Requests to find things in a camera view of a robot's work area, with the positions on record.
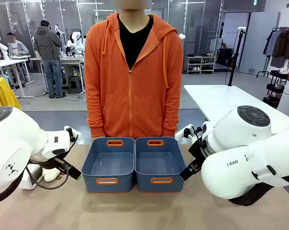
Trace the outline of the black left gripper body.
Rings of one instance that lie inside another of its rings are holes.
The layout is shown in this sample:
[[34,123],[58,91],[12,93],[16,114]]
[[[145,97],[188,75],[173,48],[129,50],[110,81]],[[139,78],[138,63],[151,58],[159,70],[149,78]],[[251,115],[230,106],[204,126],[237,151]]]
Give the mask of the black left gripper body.
[[53,169],[56,168],[62,173],[66,173],[70,170],[71,164],[68,163],[64,158],[66,155],[57,155],[46,162],[39,162],[35,160],[29,160],[29,164],[38,164],[44,169]]

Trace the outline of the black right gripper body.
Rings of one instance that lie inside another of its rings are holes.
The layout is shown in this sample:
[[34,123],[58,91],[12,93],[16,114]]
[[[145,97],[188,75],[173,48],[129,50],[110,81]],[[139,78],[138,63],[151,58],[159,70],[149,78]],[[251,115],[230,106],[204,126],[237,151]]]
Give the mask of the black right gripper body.
[[188,165],[191,171],[199,171],[206,159],[206,155],[203,154],[203,148],[200,140],[197,140],[189,148],[189,153],[194,157],[194,160]]

